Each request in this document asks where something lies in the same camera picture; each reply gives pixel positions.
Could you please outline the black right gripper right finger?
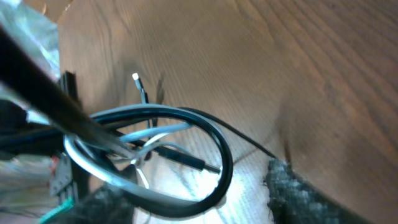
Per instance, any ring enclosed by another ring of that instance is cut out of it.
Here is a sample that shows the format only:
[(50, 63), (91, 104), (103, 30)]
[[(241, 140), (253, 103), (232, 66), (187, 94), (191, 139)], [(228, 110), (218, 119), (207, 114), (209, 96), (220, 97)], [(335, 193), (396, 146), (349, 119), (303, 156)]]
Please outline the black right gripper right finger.
[(366, 224), (357, 214), (341, 207), (297, 177), (284, 161), (270, 159), (264, 183), (269, 189), (267, 206), (273, 221), (283, 224)]

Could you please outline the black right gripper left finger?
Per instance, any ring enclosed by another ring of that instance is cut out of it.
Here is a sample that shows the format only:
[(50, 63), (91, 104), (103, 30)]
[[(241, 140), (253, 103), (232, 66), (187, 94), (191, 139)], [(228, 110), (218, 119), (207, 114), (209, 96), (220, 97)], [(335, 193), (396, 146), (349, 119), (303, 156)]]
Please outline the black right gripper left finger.
[(133, 224), (136, 204), (125, 190), (103, 184), (67, 212), (61, 224)]

